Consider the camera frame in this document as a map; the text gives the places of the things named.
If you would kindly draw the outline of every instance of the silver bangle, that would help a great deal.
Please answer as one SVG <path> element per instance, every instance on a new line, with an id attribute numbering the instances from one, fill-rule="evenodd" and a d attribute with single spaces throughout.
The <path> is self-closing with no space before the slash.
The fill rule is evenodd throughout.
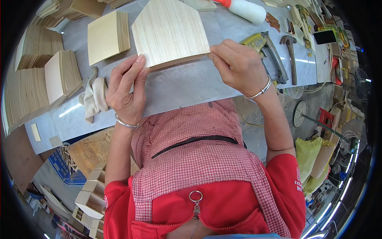
<path id="1" fill-rule="evenodd" d="M 132 128 L 132 129 L 138 129 L 140 127 L 139 123 L 137 125 L 129 125 L 125 122 L 123 122 L 119 117 L 118 115 L 115 113 L 115 118 L 117 119 L 117 122 L 120 123 L 121 125 L 123 126 L 126 126 L 128 128 Z"/>
<path id="2" fill-rule="evenodd" d="M 265 91 L 270 87 L 270 85 L 271 85 L 271 83 L 272 83 L 272 79 L 270 78 L 270 76 L 267 75 L 267 77 L 268 77 L 268 84 L 264 87 L 264 89 L 260 90 L 260 92 L 257 93 L 257 94 L 255 94 L 254 96 L 246 97 L 246 96 L 243 95 L 244 98 L 246 98 L 246 99 L 253 99 L 253 98 L 255 98 L 256 96 L 259 96 L 259 95 L 261 95 L 261 94 L 264 94 Z"/>

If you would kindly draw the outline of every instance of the pink gingham apron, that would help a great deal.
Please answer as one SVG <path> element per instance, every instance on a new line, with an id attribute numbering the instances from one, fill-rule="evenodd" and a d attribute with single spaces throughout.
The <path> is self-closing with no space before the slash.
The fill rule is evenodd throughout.
<path id="1" fill-rule="evenodd" d="M 290 237 L 259 157 L 243 147 L 232 99 L 148 116 L 140 125 L 131 143 L 141 168 L 132 182 L 136 221 L 151 223 L 152 200 L 161 195 L 213 182 L 240 180 L 252 184 L 269 231 Z M 202 140 L 151 158 L 173 144 L 209 135 L 230 137 L 238 144 Z"/>

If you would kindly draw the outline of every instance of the glue bottle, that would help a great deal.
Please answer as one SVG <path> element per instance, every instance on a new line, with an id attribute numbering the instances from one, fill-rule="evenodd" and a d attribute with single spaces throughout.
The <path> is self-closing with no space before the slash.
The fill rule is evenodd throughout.
<path id="1" fill-rule="evenodd" d="M 267 16 L 267 11 L 262 6 L 245 0 L 214 0 L 220 2 L 231 12 L 254 24 L 261 24 Z"/>

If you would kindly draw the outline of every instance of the wooden handle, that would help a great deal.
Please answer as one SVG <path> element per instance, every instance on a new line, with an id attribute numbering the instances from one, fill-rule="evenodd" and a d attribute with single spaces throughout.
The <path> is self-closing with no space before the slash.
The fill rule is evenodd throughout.
<path id="1" fill-rule="evenodd" d="M 296 61 L 295 61 L 295 52 L 293 50 L 293 45 L 287 45 L 290 56 L 290 65 L 292 68 L 292 85 L 297 85 L 297 74 L 296 74 Z"/>

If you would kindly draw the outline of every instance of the table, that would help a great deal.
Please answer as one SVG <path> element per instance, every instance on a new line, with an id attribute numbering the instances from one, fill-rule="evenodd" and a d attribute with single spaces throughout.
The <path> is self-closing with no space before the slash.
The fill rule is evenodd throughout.
<path id="1" fill-rule="evenodd" d="M 131 27 L 148 1 L 149 0 L 136 0 L 119 7 L 117 10 L 128 12 L 129 27 Z M 281 25 L 281 33 L 275 28 L 270 27 L 267 22 L 254 25 L 246 19 L 231 13 L 220 4 L 217 4 L 217 9 L 214 12 L 200 13 L 208 42 L 210 45 L 219 44 L 226 38 L 239 42 L 249 35 L 269 31 L 269 36 L 277 48 L 289 77 L 287 84 L 279 85 L 278 88 L 292 87 L 289 52 L 286 45 L 279 45 L 281 37 L 286 35 L 283 31 L 281 20 L 282 17 L 291 19 L 289 10 L 287 8 L 265 6 L 260 0 L 251 0 L 251 2 L 264 6 L 270 14 L 278 19 Z M 107 5 L 103 15 L 112 11 L 110 6 Z M 91 75 L 87 53 L 87 25 L 92 21 L 92 18 L 84 17 L 70 22 L 63 30 L 64 49 L 74 51 L 82 78 L 87 78 Z M 110 81 L 111 70 L 127 57 L 136 54 L 131 29 L 129 33 L 131 50 L 95 64 L 95 66 L 98 67 L 98 76 L 104 76 L 107 83 Z M 316 46 L 316 56 L 308 57 L 310 50 L 306 49 L 305 46 L 294 44 L 294 50 L 298 86 L 316 84 L 317 76 L 323 77 L 323 75 L 325 75 L 317 74 L 316 59 L 320 59 L 321 63 L 324 59 L 327 59 L 328 62 L 327 51 L 317 50 Z M 270 57 L 264 60 L 264 64 L 271 77 L 274 78 L 276 69 Z M 319 72 L 329 71 L 328 63 L 326 63 L 326 65 L 322 63 L 319 66 Z M 93 124 L 87 123 L 84 120 L 84 108 L 78 102 L 78 96 L 83 92 L 84 89 L 81 88 L 59 108 L 25 123 L 27 129 L 30 129 L 33 123 L 36 123 L 39 129 L 42 139 L 42 141 L 39 142 L 35 141 L 32 131 L 27 130 L 28 137 L 36 154 L 53 148 L 50 141 L 47 140 L 53 136 L 58 136 L 61 141 L 66 141 L 115 124 L 115 112 L 113 109 L 107 112 L 100 112 L 96 115 Z M 204 56 L 199 60 L 186 62 L 150 73 L 146 81 L 146 95 L 147 100 L 143 112 L 144 117 L 181 107 L 231 98 L 239 96 L 241 93 L 225 85 L 221 80 L 219 72 L 214 67 L 213 62 L 209 60 L 207 56 Z"/>

